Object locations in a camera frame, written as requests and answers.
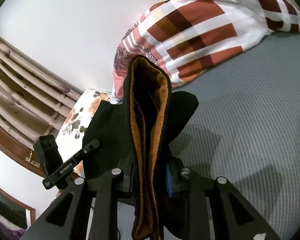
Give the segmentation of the black pants orange lining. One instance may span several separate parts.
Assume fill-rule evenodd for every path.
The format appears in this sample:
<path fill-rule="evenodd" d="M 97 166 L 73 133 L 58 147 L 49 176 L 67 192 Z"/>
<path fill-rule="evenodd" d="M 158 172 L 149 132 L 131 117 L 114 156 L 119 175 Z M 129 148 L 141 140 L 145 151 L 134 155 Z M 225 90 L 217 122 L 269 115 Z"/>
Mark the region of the black pants orange lining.
<path fill-rule="evenodd" d="M 168 75 L 144 56 L 134 57 L 123 82 L 123 100 L 102 101 L 83 137 L 99 141 L 83 159 L 86 179 L 114 168 L 128 177 L 135 198 L 133 239 L 163 239 L 166 166 L 170 143 L 182 132 L 199 105 L 186 91 L 173 92 Z"/>

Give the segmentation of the white floral pillow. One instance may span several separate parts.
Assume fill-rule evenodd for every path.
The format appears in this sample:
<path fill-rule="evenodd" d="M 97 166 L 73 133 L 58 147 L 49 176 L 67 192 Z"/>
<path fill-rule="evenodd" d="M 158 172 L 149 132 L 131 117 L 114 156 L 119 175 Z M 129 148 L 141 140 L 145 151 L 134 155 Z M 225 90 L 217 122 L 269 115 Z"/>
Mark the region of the white floral pillow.
<path fill-rule="evenodd" d="M 86 90 L 77 100 L 58 132 L 56 144 L 63 161 L 82 148 L 85 132 L 102 101 L 109 101 L 110 93 Z"/>

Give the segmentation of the purple cloth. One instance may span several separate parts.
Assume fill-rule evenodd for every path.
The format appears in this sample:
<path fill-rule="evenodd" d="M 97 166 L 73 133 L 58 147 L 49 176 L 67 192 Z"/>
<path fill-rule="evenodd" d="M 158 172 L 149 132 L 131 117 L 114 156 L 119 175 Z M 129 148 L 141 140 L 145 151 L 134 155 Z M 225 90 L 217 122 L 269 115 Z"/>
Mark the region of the purple cloth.
<path fill-rule="evenodd" d="M 0 221 L 0 239 L 2 240 L 19 240 L 24 235 L 26 230 L 12 230 Z"/>

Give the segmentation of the beige pleated curtain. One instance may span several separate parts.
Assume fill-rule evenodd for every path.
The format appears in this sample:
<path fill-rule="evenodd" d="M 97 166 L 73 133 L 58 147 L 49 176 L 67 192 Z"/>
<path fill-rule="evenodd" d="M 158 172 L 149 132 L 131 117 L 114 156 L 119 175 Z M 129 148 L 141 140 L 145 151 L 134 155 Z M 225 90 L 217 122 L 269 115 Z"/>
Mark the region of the beige pleated curtain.
<path fill-rule="evenodd" d="M 79 99 L 50 75 L 0 39 L 0 128 L 28 148 L 42 135 L 57 135 Z"/>

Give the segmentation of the grey textured bed mattress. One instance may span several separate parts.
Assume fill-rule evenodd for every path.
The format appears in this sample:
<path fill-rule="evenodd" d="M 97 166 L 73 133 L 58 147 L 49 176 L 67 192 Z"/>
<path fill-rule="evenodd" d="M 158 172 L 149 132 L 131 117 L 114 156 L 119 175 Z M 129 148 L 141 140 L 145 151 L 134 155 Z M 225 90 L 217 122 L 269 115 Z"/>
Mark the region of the grey textured bed mattress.
<path fill-rule="evenodd" d="M 300 228 L 300 33 L 275 33 L 183 89 L 199 106 L 171 143 L 206 178 L 225 176 L 281 239 Z"/>

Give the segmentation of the white brown checked blanket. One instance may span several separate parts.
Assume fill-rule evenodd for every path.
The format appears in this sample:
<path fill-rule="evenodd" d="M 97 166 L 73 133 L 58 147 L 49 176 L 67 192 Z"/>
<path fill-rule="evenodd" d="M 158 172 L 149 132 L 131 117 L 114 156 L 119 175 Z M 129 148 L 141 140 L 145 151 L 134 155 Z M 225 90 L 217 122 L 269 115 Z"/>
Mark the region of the white brown checked blanket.
<path fill-rule="evenodd" d="M 179 87 L 275 31 L 300 32 L 300 7 L 293 0 L 157 3 L 128 29 L 117 48 L 110 100 L 122 100 L 123 82 L 136 55 L 147 57 Z"/>

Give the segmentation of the brown wooden window frame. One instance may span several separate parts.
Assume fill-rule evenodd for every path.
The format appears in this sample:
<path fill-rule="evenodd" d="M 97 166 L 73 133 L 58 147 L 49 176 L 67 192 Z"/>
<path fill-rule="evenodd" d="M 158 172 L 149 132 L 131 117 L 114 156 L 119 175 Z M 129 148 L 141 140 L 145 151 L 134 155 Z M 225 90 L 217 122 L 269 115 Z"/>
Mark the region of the brown wooden window frame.
<path fill-rule="evenodd" d="M 14 139 L 0 127 L 0 150 L 9 158 L 20 164 L 27 170 L 44 178 L 44 172 L 41 167 L 35 164 L 39 163 L 36 153 L 27 146 Z"/>

